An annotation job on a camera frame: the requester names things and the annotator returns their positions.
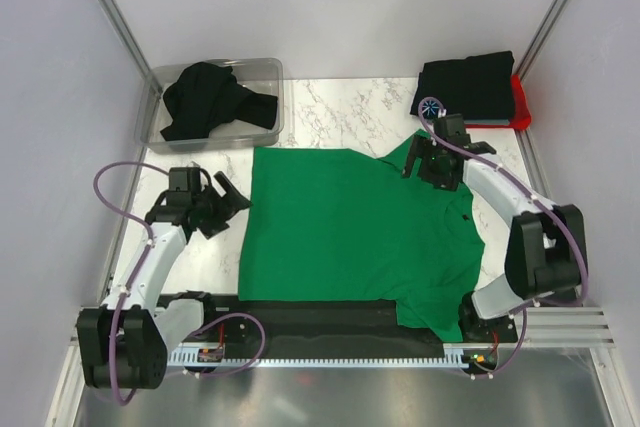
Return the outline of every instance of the gray wall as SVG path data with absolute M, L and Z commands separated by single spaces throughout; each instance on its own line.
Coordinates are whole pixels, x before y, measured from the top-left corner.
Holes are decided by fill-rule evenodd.
M 428 60 L 522 57 L 552 0 L 117 0 L 151 67 L 277 57 L 294 79 L 414 77 Z
M 41 426 L 115 215 L 93 196 L 131 159 L 140 76 L 97 0 L 0 0 L 0 425 Z M 121 202 L 129 173 L 104 182 Z
M 571 0 L 525 81 L 551 190 L 585 214 L 591 298 L 604 308 L 636 396 L 639 76 L 640 0 Z

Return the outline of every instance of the folded black clothing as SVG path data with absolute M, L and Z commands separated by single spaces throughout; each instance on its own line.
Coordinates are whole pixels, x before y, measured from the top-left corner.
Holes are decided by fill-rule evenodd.
M 163 95 L 173 122 L 160 132 L 166 141 L 203 139 L 220 124 L 242 120 L 272 129 L 278 98 L 238 84 L 231 67 L 193 64 Z
M 513 62 L 509 51 L 427 62 L 418 77 L 411 114 L 418 115 L 422 99 L 435 97 L 447 113 L 462 114 L 465 120 L 511 120 L 516 108 L 511 90 Z M 430 112 L 427 117 L 435 115 Z

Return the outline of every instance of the marble surface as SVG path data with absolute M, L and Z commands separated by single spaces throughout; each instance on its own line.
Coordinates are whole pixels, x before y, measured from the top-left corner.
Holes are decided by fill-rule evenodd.
M 280 147 L 350 148 L 379 157 L 387 154 L 420 128 L 409 115 L 417 80 L 339 79 L 285 82 L 286 126 Z M 470 129 L 474 141 L 489 142 L 512 172 L 529 183 L 515 133 L 509 129 Z M 196 162 L 212 175 L 221 170 L 247 197 L 251 195 L 253 149 L 158 155 L 147 151 L 145 162 L 168 170 Z M 144 216 L 161 191 L 167 188 L 164 175 L 143 169 L 132 212 Z M 249 212 L 230 221 L 231 228 L 205 240 L 196 233 L 173 266 L 163 291 L 174 293 L 201 290 L 237 293 L 238 264 Z M 504 272 L 509 230 L 498 214 L 474 194 L 473 218 L 485 251 L 478 287 Z M 115 271 L 126 270 L 139 243 L 146 240 L 143 229 L 128 222 Z

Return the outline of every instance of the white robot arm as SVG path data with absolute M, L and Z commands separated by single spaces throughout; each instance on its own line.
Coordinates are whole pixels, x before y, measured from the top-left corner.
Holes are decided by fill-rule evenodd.
M 204 186 L 202 174 L 208 181 Z M 80 311 L 76 329 L 87 385 L 111 385 L 108 351 L 112 322 L 117 320 L 119 329 L 115 355 L 118 385 L 154 389 L 164 378 L 168 355 L 189 334 L 215 318 L 212 296 L 205 293 L 176 294 L 164 311 L 158 313 L 157 308 L 169 271 L 191 235 L 199 230 L 205 237 L 213 237 L 229 227 L 227 221 L 238 211 L 251 205 L 222 172 L 214 178 L 225 191 L 223 196 L 199 167 L 171 169 L 169 189 L 145 216 L 153 238 L 141 243 L 102 305 Z M 149 252 L 138 265 L 145 249 Z
M 508 315 L 530 299 L 580 285 L 581 271 L 574 250 L 543 212 L 551 211 L 566 226 L 586 259 L 580 210 L 573 205 L 556 205 L 528 188 L 519 188 L 524 184 L 502 165 L 490 145 L 471 142 L 461 115 L 439 117 L 433 121 L 433 129 L 438 139 L 473 154 L 472 158 L 416 135 L 403 176 L 411 175 L 419 158 L 418 176 L 422 180 L 445 190 L 456 190 L 464 182 L 510 227 L 505 273 L 462 299 L 459 313 L 463 334 L 465 329 L 473 330 L 474 326 Z

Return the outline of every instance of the purple cable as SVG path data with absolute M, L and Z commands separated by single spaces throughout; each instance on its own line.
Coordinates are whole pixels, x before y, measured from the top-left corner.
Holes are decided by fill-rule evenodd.
M 258 349 L 258 352 L 256 352 L 256 355 L 254 355 L 251 360 L 249 360 L 248 362 L 246 362 L 245 364 L 241 365 L 240 367 L 236 368 L 236 369 L 232 369 L 226 372 L 211 372 L 211 373 L 201 373 L 200 376 L 201 377 L 226 377 L 228 375 L 233 375 L 233 374 L 237 374 L 239 372 L 243 372 L 245 370 L 247 370 L 249 367 L 251 367 L 253 364 L 255 364 L 258 359 L 260 358 L 260 356 L 262 355 L 262 352 L 264 351 L 264 347 L 267 341 L 267 334 L 264 331 L 264 327 L 262 326 L 262 324 L 260 323 L 260 321 L 258 319 L 256 319 L 253 315 L 251 314 L 245 314 L 244 312 L 233 312 L 231 314 L 226 314 L 223 315 L 222 317 L 218 317 L 216 320 L 214 320 L 213 322 L 209 322 L 206 325 L 203 325 L 202 327 L 200 327 L 198 330 L 191 332 L 191 334 L 189 334 L 189 336 L 193 336 L 193 335 L 198 335 L 201 334 L 213 327 L 215 327 L 216 325 L 218 325 L 221 322 L 224 322 L 225 320 L 229 320 L 229 319 L 235 319 L 241 317 L 243 319 L 249 319 L 251 322 L 253 322 L 254 324 L 256 324 L 256 326 L 258 327 L 258 330 L 260 331 L 260 348 Z
M 142 225 L 144 227 L 144 229 L 147 232 L 147 237 L 149 238 L 149 240 L 151 242 L 148 242 L 143 251 L 142 254 L 140 255 L 140 258 L 138 259 L 138 261 L 136 262 L 136 265 L 134 266 L 133 270 L 131 271 L 131 275 L 129 276 L 129 278 L 125 281 L 125 288 L 127 290 L 130 290 L 131 287 L 133 286 L 133 282 L 135 281 L 135 278 L 137 277 L 138 273 L 140 272 L 140 269 L 142 268 L 142 265 L 144 264 L 144 261 L 146 260 L 147 256 L 149 255 L 149 252 L 151 251 L 151 247 L 153 246 L 153 230 L 151 229 L 151 226 L 144 221 L 144 219 L 133 215 L 129 212 L 126 212 L 122 209 L 120 209 L 119 207 L 117 207 L 116 205 L 112 204 L 111 202 L 109 202 L 104 195 L 102 195 L 102 192 L 100 192 L 100 186 L 98 184 L 100 177 L 102 177 L 102 175 L 108 171 L 111 170 L 114 167 L 120 167 L 122 165 L 134 165 L 134 166 L 138 166 L 138 167 L 147 167 L 149 169 L 155 170 L 156 172 L 160 172 L 162 174 L 165 175 L 169 175 L 169 173 L 166 170 L 163 170 L 159 167 L 156 167 L 155 165 L 151 165 L 151 164 L 146 164 L 144 162 L 134 162 L 134 161 L 122 161 L 122 162 L 114 162 L 112 164 L 109 164 L 105 167 L 103 167 L 102 169 L 100 169 L 98 171 L 98 173 L 95 175 L 95 177 L 93 178 L 93 191 L 95 192 L 96 196 L 98 197 L 98 199 L 100 199 L 100 202 L 102 202 L 105 206 L 107 206 L 109 209 L 111 209 L 112 211 L 114 211 L 115 213 L 129 219 L 129 220 L 133 220 L 134 222 L 137 222 L 138 224 Z M 113 319 L 111 321 L 111 328 L 109 330 L 109 381 L 111 383 L 111 392 L 113 394 L 113 398 L 116 400 L 116 402 L 121 405 L 121 406 L 125 406 L 127 405 L 129 402 L 131 402 L 131 399 L 133 399 L 133 396 L 136 393 L 136 389 L 132 389 L 125 398 L 123 398 L 120 394 L 120 387 L 118 386 L 118 373 L 117 373 L 117 368 L 116 368 L 116 337 L 118 335 L 118 323 L 120 321 L 120 315 L 122 313 L 122 307 L 124 305 L 124 302 L 127 298 L 127 294 L 126 292 L 123 292 L 120 294 L 119 298 L 118 298 L 118 303 L 116 304 L 116 308 L 114 310 L 113 313 Z M 213 322 L 210 322 L 209 324 L 201 327 L 200 329 L 196 330 L 195 332 L 193 332 L 193 334 L 191 335 L 195 335 L 195 334 L 200 334 L 206 330 L 209 330 L 210 328 L 214 327 L 215 325 L 219 324 L 220 322 L 224 322 L 227 319 L 231 319 L 231 318 L 236 318 L 236 317 L 243 317 L 243 318 L 247 318 L 249 320 L 251 320 L 253 323 L 255 323 L 258 326 L 258 329 L 260 330 L 260 335 L 261 335 L 261 343 L 260 343 L 260 348 L 258 349 L 257 354 L 246 364 L 238 367 L 237 369 L 233 369 L 230 370 L 228 372 L 219 372 L 219 373 L 211 373 L 211 374 L 202 374 L 203 377 L 224 377 L 227 375 L 232 375 L 232 374 L 236 374 L 238 372 L 242 372 L 244 370 L 247 370 L 251 365 L 253 365 L 262 355 L 262 352 L 264 351 L 264 347 L 265 347 L 265 343 L 266 343 L 266 333 L 264 330 L 264 327 L 262 326 L 262 324 L 260 323 L 260 321 L 258 319 L 256 319 L 254 316 L 250 315 L 250 314 L 245 314 L 245 313 L 232 313 L 232 314 L 227 314 L 227 315 L 223 315 L 222 317 L 219 317 L 218 319 L 214 320 Z M 101 400 L 106 400 L 104 399 L 104 397 L 101 397 L 98 395 L 98 398 L 100 398 Z
M 109 209 L 114 211 L 116 214 L 119 214 L 129 220 L 133 220 L 134 222 L 137 222 L 138 224 L 142 225 L 144 229 L 147 231 L 147 236 L 149 237 L 149 241 L 144 246 L 142 255 L 140 255 L 138 262 L 136 262 L 136 265 L 131 271 L 131 275 L 125 282 L 125 288 L 127 290 L 130 290 L 136 276 L 138 275 L 138 273 L 140 272 L 140 269 L 142 268 L 142 264 L 144 264 L 145 259 L 147 258 L 147 256 L 149 255 L 149 252 L 151 251 L 151 247 L 153 244 L 153 230 L 151 229 L 151 226 L 144 221 L 144 219 L 141 219 L 140 217 L 137 217 L 115 206 L 114 204 L 109 202 L 104 197 L 104 195 L 102 195 L 102 192 L 100 192 L 100 186 L 98 182 L 100 181 L 100 177 L 102 177 L 102 174 L 104 174 L 108 170 L 113 169 L 114 167 L 120 167 L 122 165 L 135 165 L 139 167 L 147 167 L 149 169 L 155 170 L 156 172 L 160 172 L 165 175 L 169 175 L 169 173 L 165 170 L 162 170 L 159 167 L 156 167 L 155 165 L 145 164 L 144 162 L 122 161 L 122 162 L 114 162 L 112 164 L 106 165 L 105 167 L 100 169 L 96 174 L 96 176 L 93 178 L 93 191 L 96 193 L 96 196 L 98 197 L 98 199 L 100 199 L 100 202 L 102 202 L 104 205 L 106 205 Z M 116 304 L 116 309 L 113 312 L 113 319 L 111 320 L 111 328 L 109 329 L 109 381 L 111 383 L 111 392 L 113 393 L 113 398 L 121 406 L 125 406 L 129 402 L 131 402 L 131 399 L 136 393 L 136 389 L 132 389 L 125 398 L 123 398 L 120 395 L 120 387 L 118 386 L 118 372 L 116 368 L 116 337 L 118 335 L 118 323 L 120 321 L 120 314 L 122 313 L 122 307 L 124 305 L 126 298 L 127 298 L 126 292 L 122 292 L 118 297 L 118 303 Z
M 496 367 L 492 372 L 487 372 L 486 374 L 474 374 L 474 378 L 490 379 L 491 377 L 493 377 L 493 375 L 497 374 L 498 372 L 502 372 L 504 369 L 507 368 L 509 364 L 511 364 L 511 362 L 513 362 L 513 359 L 515 359 L 517 353 L 522 348 L 522 344 L 524 343 L 524 335 L 527 332 L 527 309 L 526 308 L 522 309 L 521 313 L 522 313 L 522 329 L 520 329 L 520 337 L 518 337 L 518 342 L 516 342 L 516 346 L 513 348 L 513 351 L 511 352 L 511 355 L 509 356 L 509 358 L 505 360 L 502 364 L 500 364 L 498 367 Z
M 525 196 L 527 196 L 527 198 L 531 200 L 533 205 L 535 205 L 538 209 L 540 209 L 540 211 L 542 211 L 547 217 L 549 217 L 553 222 L 553 224 L 560 230 L 560 232 L 565 237 L 565 239 L 567 239 L 567 242 L 569 243 L 569 247 L 571 248 L 571 251 L 573 252 L 573 255 L 576 258 L 576 263 L 578 264 L 578 270 L 580 271 L 580 284 L 582 285 L 580 297 L 578 297 L 573 302 L 567 302 L 567 303 L 553 301 L 553 300 L 545 300 L 545 299 L 540 299 L 540 300 L 552 305 L 565 306 L 565 307 L 574 307 L 574 306 L 581 305 L 584 302 L 584 300 L 587 298 L 587 295 L 589 293 L 589 275 L 587 273 L 587 266 L 584 261 L 584 257 L 582 256 L 582 252 L 580 251 L 580 247 L 578 246 L 576 239 L 573 237 L 573 235 L 571 234 L 567 226 L 564 225 L 564 223 L 553 211 L 547 208 L 542 202 L 537 200 L 535 198 L 535 193 L 532 192 L 529 189 L 529 187 L 527 187 L 524 183 L 522 183 L 520 179 L 518 179 L 511 172 L 502 168 L 495 162 L 490 161 L 489 159 L 486 159 L 476 154 L 472 154 L 471 152 L 467 152 L 466 150 L 461 149 L 456 145 L 450 144 L 446 140 L 443 140 L 440 137 L 438 137 L 424 117 L 424 112 L 426 110 L 424 107 L 427 102 L 436 102 L 439 106 L 439 110 L 441 110 L 442 112 L 445 112 L 445 109 L 444 109 L 444 106 L 442 105 L 442 102 L 440 102 L 435 97 L 425 97 L 420 101 L 420 104 L 418 106 L 418 115 L 420 117 L 420 121 L 422 122 L 422 126 L 424 127 L 424 129 L 427 131 L 427 133 L 431 136 L 433 140 L 435 140 L 438 144 L 442 145 L 443 147 L 446 147 L 447 149 L 452 150 L 453 152 L 463 155 L 464 157 L 467 157 L 469 159 L 476 160 L 492 168 L 496 172 L 499 172 L 500 174 L 502 174 L 520 192 L 522 192 Z M 512 313 L 517 313 L 521 309 L 525 309 L 530 305 L 530 303 L 531 301 L 525 302 L 522 306 L 514 309 Z

